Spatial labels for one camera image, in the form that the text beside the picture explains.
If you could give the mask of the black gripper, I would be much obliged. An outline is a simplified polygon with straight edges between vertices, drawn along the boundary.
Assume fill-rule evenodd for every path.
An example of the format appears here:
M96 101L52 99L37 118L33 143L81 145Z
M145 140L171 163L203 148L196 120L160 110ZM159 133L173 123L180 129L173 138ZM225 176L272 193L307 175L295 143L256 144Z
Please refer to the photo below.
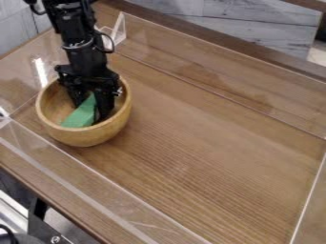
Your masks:
M57 65L58 83L68 92L74 107L94 93L96 122L106 119L114 109L120 76L106 67L106 54L113 52L100 44L62 45L68 63Z

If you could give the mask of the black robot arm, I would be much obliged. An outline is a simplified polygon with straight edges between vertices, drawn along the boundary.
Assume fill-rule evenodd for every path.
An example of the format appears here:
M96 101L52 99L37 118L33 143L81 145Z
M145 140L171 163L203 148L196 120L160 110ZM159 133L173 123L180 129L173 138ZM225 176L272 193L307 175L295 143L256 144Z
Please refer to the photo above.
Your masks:
M94 28L94 0L22 0L36 15L46 15L54 32L61 36L61 47L68 63L56 65L58 84L66 89L74 107L88 94L94 96L93 118L101 122L114 109L120 92L120 76L108 69L106 55L114 47L104 48L101 37L112 37Z

